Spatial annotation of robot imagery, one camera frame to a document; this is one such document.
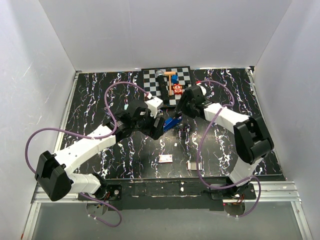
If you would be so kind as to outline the blue black stapler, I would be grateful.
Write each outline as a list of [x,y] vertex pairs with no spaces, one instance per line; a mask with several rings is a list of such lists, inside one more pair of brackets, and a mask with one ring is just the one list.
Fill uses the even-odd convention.
[[163,125],[163,132],[166,133],[167,131],[173,129],[177,124],[179,124],[182,121],[182,117],[170,117],[168,118]]

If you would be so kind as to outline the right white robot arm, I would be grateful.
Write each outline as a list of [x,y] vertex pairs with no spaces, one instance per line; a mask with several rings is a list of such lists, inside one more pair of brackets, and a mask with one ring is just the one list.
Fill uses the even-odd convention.
[[243,185],[253,178],[254,170],[262,159],[274,148],[274,143],[262,116],[252,117],[237,113],[228,107],[205,97],[204,88],[200,85],[188,87],[182,94],[175,108],[176,114],[184,114],[191,118],[202,118],[218,124],[234,135],[237,152],[236,164],[228,176],[229,182],[225,186],[213,186],[206,183],[196,163],[196,170],[200,181],[211,190],[226,190],[227,195],[237,199],[245,192]]

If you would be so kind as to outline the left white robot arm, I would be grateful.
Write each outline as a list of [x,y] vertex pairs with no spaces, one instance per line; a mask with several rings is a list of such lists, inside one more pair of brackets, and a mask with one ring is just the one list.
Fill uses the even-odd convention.
[[87,193],[102,200],[108,192],[107,181],[97,173],[78,174],[74,171],[94,155],[132,135],[141,132],[157,140],[164,133],[165,119],[158,116],[163,101],[155,97],[148,101],[134,100],[126,109],[104,121],[88,138],[55,153],[43,152],[38,160],[35,179],[53,202],[69,193]]

